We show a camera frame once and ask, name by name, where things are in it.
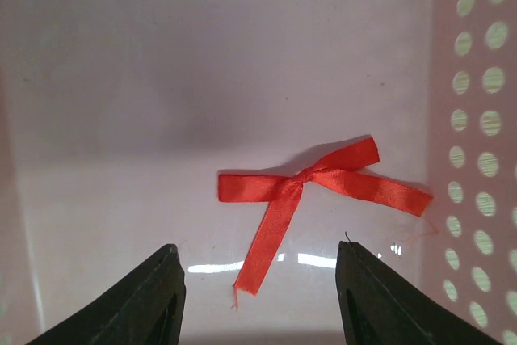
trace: red ribbon bow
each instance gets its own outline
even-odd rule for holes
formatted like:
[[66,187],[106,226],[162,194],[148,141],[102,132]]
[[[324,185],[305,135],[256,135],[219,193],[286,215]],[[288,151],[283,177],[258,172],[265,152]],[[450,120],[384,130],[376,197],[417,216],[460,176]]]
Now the red ribbon bow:
[[219,201],[269,202],[235,292],[256,295],[300,202],[304,183],[315,182],[344,196],[386,205],[420,217],[432,196],[387,178],[356,172],[379,162],[379,152],[369,137],[334,151],[294,177],[277,175],[219,175]]

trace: ribbon loop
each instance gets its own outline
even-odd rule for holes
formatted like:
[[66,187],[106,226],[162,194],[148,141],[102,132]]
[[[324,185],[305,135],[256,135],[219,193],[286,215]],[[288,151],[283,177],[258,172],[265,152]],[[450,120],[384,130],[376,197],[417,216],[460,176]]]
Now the ribbon loop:
[[375,141],[369,137],[321,158],[293,177],[275,175],[219,175],[219,201],[267,201],[266,214],[233,285],[253,295],[259,292],[303,192],[313,181],[344,196],[383,204],[420,217],[432,196],[387,178],[357,172],[379,162]]

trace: white bin floor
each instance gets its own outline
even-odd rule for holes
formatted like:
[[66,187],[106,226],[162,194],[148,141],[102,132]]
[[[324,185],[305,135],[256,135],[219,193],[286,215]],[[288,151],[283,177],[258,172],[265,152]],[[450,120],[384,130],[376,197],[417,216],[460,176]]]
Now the white bin floor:
[[[479,309],[469,312],[477,302],[481,327],[515,345],[515,83],[487,94],[474,77],[497,63],[472,61],[469,92],[480,94],[458,102],[464,28],[454,24],[457,0],[442,1],[433,25],[433,0],[0,0],[0,344],[54,326],[168,242],[186,272],[180,343],[342,344],[333,265],[347,232],[480,325]],[[475,7],[473,18],[488,22]],[[470,23],[473,54],[484,24]],[[500,65],[511,67],[516,45],[508,40]],[[477,123],[498,107],[511,129],[486,143]],[[464,131],[451,125],[456,109],[469,115],[455,116]],[[410,244],[424,221],[306,185],[259,294],[241,293],[231,309],[266,205],[219,203],[218,171],[281,166],[366,134],[380,149],[372,171],[431,188],[426,217],[439,235]],[[477,156],[496,144],[499,175],[488,183]],[[454,145],[467,155],[457,169]],[[498,189],[507,215],[480,214],[478,184]],[[449,197],[460,191],[463,202]],[[499,219],[496,261],[469,242]],[[457,234],[458,224],[455,238],[448,225]],[[490,292],[473,267],[489,272]]]

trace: ribbon tail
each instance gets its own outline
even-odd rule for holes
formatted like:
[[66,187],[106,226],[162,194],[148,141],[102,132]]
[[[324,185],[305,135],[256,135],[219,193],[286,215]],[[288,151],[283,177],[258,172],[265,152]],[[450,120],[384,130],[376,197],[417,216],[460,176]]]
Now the ribbon tail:
[[300,203],[301,183],[286,183],[278,199],[267,206],[266,214],[255,234],[242,269],[233,285],[235,300],[237,290],[256,295],[266,277],[267,270],[275,259],[280,243]]
[[329,170],[315,174],[315,182],[344,196],[375,202],[420,217],[432,200],[430,194],[391,179]]

